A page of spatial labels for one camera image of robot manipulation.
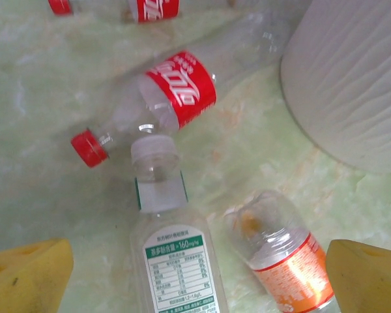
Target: white label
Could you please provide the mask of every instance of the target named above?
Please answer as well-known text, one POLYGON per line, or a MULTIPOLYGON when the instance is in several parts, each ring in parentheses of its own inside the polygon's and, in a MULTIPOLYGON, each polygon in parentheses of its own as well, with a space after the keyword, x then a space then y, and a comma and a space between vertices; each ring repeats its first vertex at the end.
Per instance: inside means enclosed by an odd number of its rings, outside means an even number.
POLYGON ((155 313, 220 313, 202 232, 173 225, 143 246, 155 313))

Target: plastic bottle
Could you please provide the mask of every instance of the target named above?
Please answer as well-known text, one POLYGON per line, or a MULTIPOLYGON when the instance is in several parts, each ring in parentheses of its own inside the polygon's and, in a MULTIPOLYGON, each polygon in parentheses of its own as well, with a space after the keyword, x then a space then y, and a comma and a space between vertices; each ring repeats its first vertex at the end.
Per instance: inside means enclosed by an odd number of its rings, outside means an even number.
POLYGON ((212 8, 250 8, 261 0, 48 0, 55 15, 92 12, 105 20, 153 22, 212 8))
POLYGON ((146 73, 117 81, 96 97, 108 107, 102 122, 72 145, 93 167, 147 133, 178 131, 247 75, 279 61, 288 34, 271 13, 249 14, 146 73))
POLYGON ((282 312, 339 312, 326 254, 285 196, 264 191, 225 220, 233 247, 282 312))
POLYGON ((141 214, 130 236, 140 312, 228 313, 207 221, 187 207, 173 140, 146 136, 131 152, 141 214))

